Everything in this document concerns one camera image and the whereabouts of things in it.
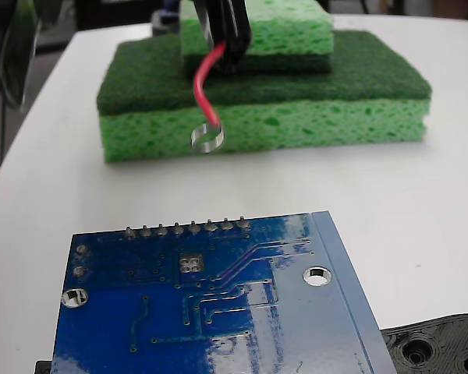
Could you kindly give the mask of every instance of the table surface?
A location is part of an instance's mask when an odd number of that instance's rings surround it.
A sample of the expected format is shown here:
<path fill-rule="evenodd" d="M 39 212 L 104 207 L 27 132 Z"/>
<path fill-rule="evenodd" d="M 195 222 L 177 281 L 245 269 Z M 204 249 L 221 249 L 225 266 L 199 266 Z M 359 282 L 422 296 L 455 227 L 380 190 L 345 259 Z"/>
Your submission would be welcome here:
<path fill-rule="evenodd" d="M 380 328 L 468 312 L 468 22 L 336 16 L 434 89 L 422 143 L 105 164 L 95 97 L 121 41 L 78 33 L 0 170 L 0 372 L 50 359 L 72 234 L 330 210 Z"/>

